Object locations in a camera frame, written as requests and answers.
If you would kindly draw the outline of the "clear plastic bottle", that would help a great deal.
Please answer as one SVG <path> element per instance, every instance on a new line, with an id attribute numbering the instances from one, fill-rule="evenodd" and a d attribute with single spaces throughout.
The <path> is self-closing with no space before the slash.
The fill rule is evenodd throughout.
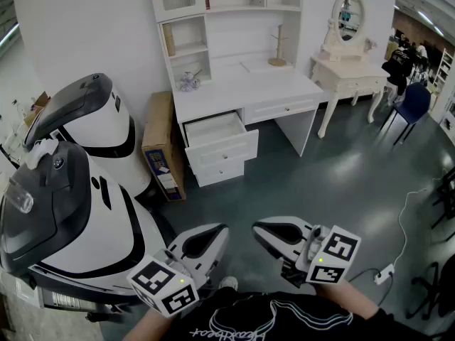
<path id="1" fill-rule="evenodd" d="M 9 178 L 4 195 L 17 210 L 24 214 L 28 214 L 33 208 L 33 196 L 13 178 Z"/>

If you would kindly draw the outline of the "long brown cardboard box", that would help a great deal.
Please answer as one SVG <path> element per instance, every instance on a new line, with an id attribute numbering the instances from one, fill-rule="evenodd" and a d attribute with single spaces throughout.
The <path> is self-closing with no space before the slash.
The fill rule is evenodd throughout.
<path id="1" fill-rule="evenodd" d="M 141 149 L 166 200 L 185 200 L 183 142 L 171 91 L 152 94 Z"/>

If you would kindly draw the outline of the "small brown cardboard box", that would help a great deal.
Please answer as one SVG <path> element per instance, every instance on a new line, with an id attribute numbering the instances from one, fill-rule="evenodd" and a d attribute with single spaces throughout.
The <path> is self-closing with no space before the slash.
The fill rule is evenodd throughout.
<path id="1" fill-rule="evenodd" d="M 31 108 L 27 115 L 25 116 L 23 122 L 27 127 L 31 127 L 36 117 L 40 112 L 46 107 L 48 101 L 50 100 L 49 95 L 46 92 L 43 92 L 31 105 Z"/>

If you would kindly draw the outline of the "person's black printed shirt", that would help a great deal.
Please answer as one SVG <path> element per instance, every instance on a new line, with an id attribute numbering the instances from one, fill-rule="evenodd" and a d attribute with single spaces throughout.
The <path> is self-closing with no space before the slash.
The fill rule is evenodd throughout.
<path id="1" fill-rule="evenodd" d="M 163 341 L 436 341 L 379 310 L 364 319 L 309 294 L 221 288 L 177 321 Z M 455 341 L 455 332 L 439 341 Z"/>

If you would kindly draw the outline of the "blue chair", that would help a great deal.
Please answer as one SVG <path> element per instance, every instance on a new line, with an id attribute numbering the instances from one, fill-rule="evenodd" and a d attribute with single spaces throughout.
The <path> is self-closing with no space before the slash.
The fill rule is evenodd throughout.
<path id="1" fill-rule="evenodd" d="M 431 103 L 431 92 L 420 82 L 415 82 L 407 86 L 405 89 L 405 98 L 402 102 L 393 104 L 392 109 L 386 116 L 380 130 L 387 123 L 388 119 L 393 116 L 391 123 L 399 114 L 405 121 L 406 127 L 395 140 L 395 146 L 401 139 L 406 141 L 414 129 L 417 122 L 422 119 L 428 112 Z"/>

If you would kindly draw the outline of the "white shelf rack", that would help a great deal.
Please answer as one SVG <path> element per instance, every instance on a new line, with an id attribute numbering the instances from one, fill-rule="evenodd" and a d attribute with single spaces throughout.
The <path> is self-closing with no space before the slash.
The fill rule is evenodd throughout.
<path id="1" fill-rule="evenodd" d="M 442 90 L 444 84 L 446 83 L 449 76 L 449 71 L 453 63 L 453 59 L 453 56 L 445 48 L 441 56 L 439 67 L 433 76 L 433 86 L 436 90 Z"/>

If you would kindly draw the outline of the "oval cream vanity mirror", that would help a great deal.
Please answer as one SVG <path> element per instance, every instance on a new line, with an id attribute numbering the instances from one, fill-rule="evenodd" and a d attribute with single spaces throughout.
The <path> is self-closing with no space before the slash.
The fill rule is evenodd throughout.
<path id="1" fill-rule="evenodd" d="M 367 13 L 363 0 L 336 0 L 328 33 L 318 57 L 322 60 L 366 60 L 375 43 L 365 35 Z"/>

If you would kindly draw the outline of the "white power strip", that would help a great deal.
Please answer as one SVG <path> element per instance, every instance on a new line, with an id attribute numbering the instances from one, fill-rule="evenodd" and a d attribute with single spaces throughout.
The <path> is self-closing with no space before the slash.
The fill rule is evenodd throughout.
<path id="1" fill-rule="evenodd" d="M 388 264 L 383 270 L 379 271 L 374 277 L 374 282 L 377 286 L 383 284 L 386 280 L 392 277 L 395 272 L 394 264 Z"/>

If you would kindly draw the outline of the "tan book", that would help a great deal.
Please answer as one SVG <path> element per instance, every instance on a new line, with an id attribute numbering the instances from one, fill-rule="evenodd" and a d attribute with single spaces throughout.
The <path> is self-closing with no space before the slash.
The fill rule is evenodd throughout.
<path id="1" fill-rule="evenodd" d="M 164 40 L 166 44 L 166 49 L 169 57 L 173 57 L 176 54 L 176 46 L 173 38 L 173 31 L 170 23 L 165 23 L 162 25 Z"/>

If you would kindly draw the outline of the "black office chair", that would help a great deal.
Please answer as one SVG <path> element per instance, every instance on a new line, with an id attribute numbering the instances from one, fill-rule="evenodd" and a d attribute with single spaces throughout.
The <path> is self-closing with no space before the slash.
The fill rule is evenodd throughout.
<path id="1" fill-rule="evenodd" d="M 427 291 L 427 296 L 415 311 L 407 311 L 406 319 L 413 318 L 426 305 L 428 305 L 428 310 L 422 315 L 423 320 L 428 320 L 436 307 L 438 307 L 438 316 L 441 318 L 455 311 L 455 254 L 446 261 L 441 270 L 436 261 L 429 267 L 434 269 L 432 283 L 426 281 L 422 276 L 411 280 L 413 286 L 422 286 Z"/>

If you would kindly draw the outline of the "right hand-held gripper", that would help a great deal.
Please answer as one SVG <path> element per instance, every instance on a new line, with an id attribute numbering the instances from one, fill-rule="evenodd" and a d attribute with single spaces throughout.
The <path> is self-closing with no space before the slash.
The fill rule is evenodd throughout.
<path id="1" fill-rule="evenodd" d="M 257 227 L 275 224 L 284 241 L 275 233 Z M 312 225 L 295 216 L 273 216 L 260 219 L 252 228 L 254 238 L 276 259 L 285 260 L 281 276 L 294 286 L 304 283 L 337 284 L 344 280 L 360 248 L 361 238 L 339 226 L 327 228 Z"/>

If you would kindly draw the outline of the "white desk hutch shelf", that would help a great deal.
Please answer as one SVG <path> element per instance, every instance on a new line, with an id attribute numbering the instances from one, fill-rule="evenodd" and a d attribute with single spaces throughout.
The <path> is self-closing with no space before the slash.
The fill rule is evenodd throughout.
<path id="1" fill-rule="evenodd" d="M 253 72 L 270 69 L 276 55 L 282 24 L 282 58 L 285 67 L 299 60 L 303 0 L 152 0 L 161 36 L 166 69 L 173 90 L 185 71 L 198 74 L 200 82 L 217 79 L 224 67 L 244 67 Z M 162 25 L 170 23 L 176 54 L 168 56 Z"/>

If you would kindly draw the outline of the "cream vanity table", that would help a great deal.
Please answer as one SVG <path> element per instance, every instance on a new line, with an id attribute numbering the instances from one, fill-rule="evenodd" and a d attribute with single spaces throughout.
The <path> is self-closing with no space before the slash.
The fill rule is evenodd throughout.
<path id="1" fill-rule="evenodd" d="M 351 97 L 351 104 L 354 106 L 360 96 L 371 94 L 373 103 L 367 120 L 368 123 L 373 123 L 374 112 L 382 99 L 390 74 L 367 61 L 330 61 L 317 57 L 312 57 L 311 60 L 314 63 L 311 80 L 322 90 L 331 92 L 318 137 L 322 139 L 325 136 L 328 123 L 341 99 Z"/>

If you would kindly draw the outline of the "purple flower bunch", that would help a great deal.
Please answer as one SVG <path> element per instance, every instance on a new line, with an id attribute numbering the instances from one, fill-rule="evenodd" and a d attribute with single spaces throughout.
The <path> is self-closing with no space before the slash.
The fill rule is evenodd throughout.
<path id="1" fill-rule="evenodd" d="M 182 92 L 192 92 L 197 90 L 200 87 L 200 79 L 198 78 L 198 74 L 201 73 L 202 70 L 197 71 L 196 73 L 192 73 L 191 71 L 185 71 L 181 79 L 179 81 L 179 88 Z"/>

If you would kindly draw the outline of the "person's right forearm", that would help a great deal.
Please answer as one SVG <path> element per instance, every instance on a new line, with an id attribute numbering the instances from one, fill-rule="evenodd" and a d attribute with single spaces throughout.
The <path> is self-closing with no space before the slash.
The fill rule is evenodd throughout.
<path id="1" fill-rule="evenodd" d="M 318 296 L 327 298 L 348 312 L 355 313 L 366 320 L 379 311 L 379 307 L 374 302 L 347 281 L 337 284 L 317 283 L 314 288 Z"/>

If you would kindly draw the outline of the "white and black robot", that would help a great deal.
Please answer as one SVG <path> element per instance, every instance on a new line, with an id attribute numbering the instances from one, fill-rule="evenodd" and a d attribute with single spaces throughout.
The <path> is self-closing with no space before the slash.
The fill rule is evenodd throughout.
<path id="1" fill-rule="evenodd" d="M 139 302 L 128 274 L 176 237 L 163 215 L 68 141 L 11 179 L 33 204 L 22 212 L 0 196 L 0 269 L 62 296 L 110 306 Z"/>
<path id="2" fill-rule="evenodd" d="M 135 198 L 154 191 L 135 120 L 113 81 L 103 73 L 80 78 L 48 100 L 33 120 L 23 146 L 30 151 L 41 139 L 80 145 Z"/>

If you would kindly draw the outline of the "wooden mug tree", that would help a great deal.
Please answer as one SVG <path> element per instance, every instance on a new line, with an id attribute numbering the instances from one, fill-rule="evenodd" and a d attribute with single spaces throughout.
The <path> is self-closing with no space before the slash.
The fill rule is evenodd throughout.
<path id="1" fill-rule="evenodd" d="M 277 40 L 276 55 L 272 58 L 269 58 L 267 63 L 273 67 L 284 67 L 287 65 L 286 60 L 282 58 L 282 41 L 286 40 L 286 38 L 282 36 L 282 28 L 282 24 L 278 25 L 277 35 L 272 34 L 272 37 Z"/>

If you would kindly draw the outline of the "black metal stand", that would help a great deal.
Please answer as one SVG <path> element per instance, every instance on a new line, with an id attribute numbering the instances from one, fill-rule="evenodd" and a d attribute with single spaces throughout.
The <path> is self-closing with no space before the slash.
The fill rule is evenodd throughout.
<path id="1" fill-rule="evenodd" d="M 440 186 L 436 189 L 439 198 L 432 204 L 440 202 L 444 206 L 443 215 L 431 226 L 434 229 L 442 220 L 455 217 L 455 166 L 442 177 Z"/>

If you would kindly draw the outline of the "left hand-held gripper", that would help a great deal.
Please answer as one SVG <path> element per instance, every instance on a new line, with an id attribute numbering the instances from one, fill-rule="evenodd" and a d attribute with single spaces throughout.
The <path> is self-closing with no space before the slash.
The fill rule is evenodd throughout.
<path id="1" fill-rule="evenodd" d="M 147 249 L 127 280 L 145 304 L 165 317 L 177 315 L 210 295 L 210 271 L 229 236 L 228 226 L 221 223 L 182 232 L 169 249 Z"/>

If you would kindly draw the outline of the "white crumpled cloth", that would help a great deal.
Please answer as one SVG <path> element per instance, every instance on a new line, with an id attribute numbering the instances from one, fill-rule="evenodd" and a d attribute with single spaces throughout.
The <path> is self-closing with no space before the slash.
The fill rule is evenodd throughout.
<path id="1" fill-rule="evenodd" d="M 33 148 L 28 153 L 26 165 L 30 170 L 37 168 L 39 161 L 45 155 L 52 155 L 57 149 L 59 141 L 57 139 L 42 139 L 35 142 Z"/>

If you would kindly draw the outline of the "person's left forearm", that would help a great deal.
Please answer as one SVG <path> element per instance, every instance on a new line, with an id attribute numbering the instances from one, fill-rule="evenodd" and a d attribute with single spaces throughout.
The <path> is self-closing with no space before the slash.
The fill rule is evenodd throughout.
<path id="1" fill-rule="evenodd" d="M 150 308 L 122 341 L 161 341 L 172 323 L 173 318 L 166 318 L 157 310 Z"/>

